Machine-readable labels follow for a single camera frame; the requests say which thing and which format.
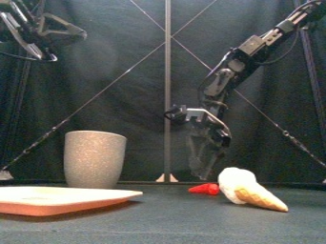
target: dark table surface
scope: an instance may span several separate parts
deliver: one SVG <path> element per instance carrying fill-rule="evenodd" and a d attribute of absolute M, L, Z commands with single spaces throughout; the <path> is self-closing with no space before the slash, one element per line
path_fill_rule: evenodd
<path fill-rule="evenodd" d="M 235 205 L 190 185 L 120 184 L 144 194 L 106 208 L 33 217 L 0 213 L 0 243 L 326 243 L 326 192 L 267 188 L 279 213 Z"/>

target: ceramic mug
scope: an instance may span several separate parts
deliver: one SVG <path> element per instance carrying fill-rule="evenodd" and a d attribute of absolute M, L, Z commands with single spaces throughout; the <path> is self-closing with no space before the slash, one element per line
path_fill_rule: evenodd
<path fill-rule="evenodd" d="M 65 135 L 64 173 L 68 186 L 113 189 L 122 171 L 125 137 L 109 132 Z"/>

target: black curtain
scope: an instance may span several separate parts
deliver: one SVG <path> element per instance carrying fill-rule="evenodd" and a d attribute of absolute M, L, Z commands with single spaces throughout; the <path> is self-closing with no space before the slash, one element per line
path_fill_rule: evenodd
<path fill-rule="evenodd" d="M 196 88 L 208 73 L 207 67 L 213 68 L 229 47 L 237 47 L 252 34 L 269 31 L 292 9 L 292 1 L 281 0 L 172 1 L 172 103 L 197 106 Z M 64 179 L 64 135 L 69 131 L 94 130 L 120 133 L 128 139 L 121 180 L 152 181 L 164 172 L 166 163 L 161 30 L 165 1 L 48 0 L 45 11 L 82 28 L 88 39 L 56 50 L 58 62 L 30 64 L 21 108 L 14 115 L 14 135 L 6 134 L 1 141 L 1 148 L 10 146 L 2 156 L 6 162 L 89 99 L 94 100 L 21 157 L 10 172 L 14 178 Z M 323 33 L 320 21 L 309 35 L 324 93 Z M 288 50 L 292 42 L 293 36 L 271 59 Z M 324 160 L 303 44 L 299 39 L 288 56 L 275 65 L 260 67 L 236 91 Z M 1 68 L 1 72 L 13 71 L 9 66 Z M 13 99 L 14 94 L 1 99 L 6 101 L 1 102 L 2 114 L 11 114 L 7 101 Z M 251 170 L 259 181 L 320 182 L 324 169 L 291 145 L 236 92 L 228 106 L 224 120 L 231 128 L 231 147 L 208 180 L 216 180 L 225 167 L 236 166 Z M 6 120 L 2 128 L 7 128 L 7 123 Z M 188 130 L 188 125 L 170 127 L 170 173 L 178 181 L 198 180 L 188 168 Z"/>

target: tray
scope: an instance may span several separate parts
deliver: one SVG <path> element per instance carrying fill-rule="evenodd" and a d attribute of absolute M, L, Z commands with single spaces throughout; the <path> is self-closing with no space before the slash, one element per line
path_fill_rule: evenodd
<path fill-rule="evenodd" d="M 0 213 L 49 216 L 122 203 L 141 192 L 61 187 L 0 187 Z"/>

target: metal rod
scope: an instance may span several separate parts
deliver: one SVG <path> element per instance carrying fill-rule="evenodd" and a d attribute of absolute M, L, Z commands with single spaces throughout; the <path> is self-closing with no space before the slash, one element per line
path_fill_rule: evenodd
<path fill-rule="evenodd" d="M 165 0 L 165 110 L 170 108 L 170 0 Z M 170 175 L 170 121 L 164 121 L 164 182 Z"/>

